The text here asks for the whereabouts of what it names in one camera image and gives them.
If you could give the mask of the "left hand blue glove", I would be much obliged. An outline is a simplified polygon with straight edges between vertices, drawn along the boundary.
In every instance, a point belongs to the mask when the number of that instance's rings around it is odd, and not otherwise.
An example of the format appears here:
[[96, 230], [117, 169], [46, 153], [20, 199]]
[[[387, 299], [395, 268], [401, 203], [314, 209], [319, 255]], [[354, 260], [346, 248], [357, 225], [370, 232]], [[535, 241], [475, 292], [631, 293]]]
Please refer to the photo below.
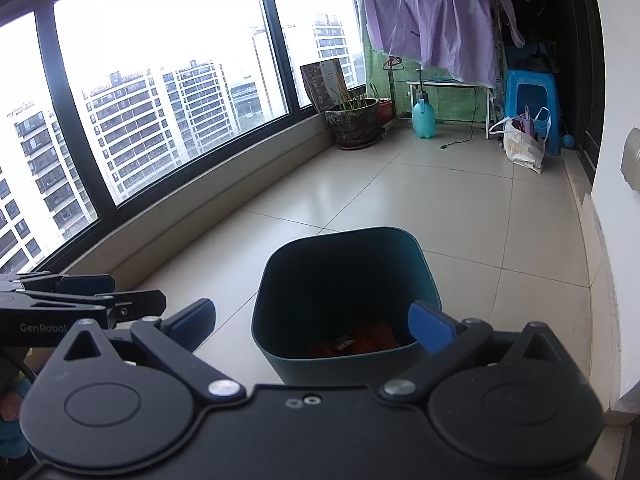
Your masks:
[[16, 356], [1, 350], [1, 460], [16, 460], [28, 452], [20, 428], [20, 411], [36, 375]]

